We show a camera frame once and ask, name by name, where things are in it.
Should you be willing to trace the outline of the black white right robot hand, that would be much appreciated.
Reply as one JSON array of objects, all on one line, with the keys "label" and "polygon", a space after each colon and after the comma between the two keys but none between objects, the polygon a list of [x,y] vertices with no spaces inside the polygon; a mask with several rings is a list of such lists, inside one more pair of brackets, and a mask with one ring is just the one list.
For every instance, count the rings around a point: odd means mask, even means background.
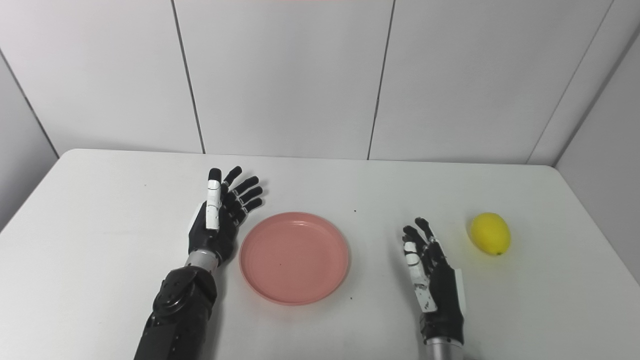
[{"label": "black white right robot hand", "polygon": [[403,253],[422,312],[420,333],[424,342],[441,338],[462,346],[464,315],[462,281],[448,262],[429,222],[421,217],[403,230]]}]

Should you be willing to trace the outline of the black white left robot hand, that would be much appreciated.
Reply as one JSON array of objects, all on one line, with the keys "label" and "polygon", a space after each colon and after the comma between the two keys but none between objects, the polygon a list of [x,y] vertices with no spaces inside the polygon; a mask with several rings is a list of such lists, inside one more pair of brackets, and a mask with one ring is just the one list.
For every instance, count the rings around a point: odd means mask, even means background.
[{"label": "black white left robot hand", "polygon": [[251,176],[240,184],[235,180],[243,169],[235,166],[225,178],[219,168],[208,174],[206,200],[196,211],[188,232],[189,253],[207,251],[222,264],[233,254],[239,228],[249,213],[263,205],[263,187]]}]

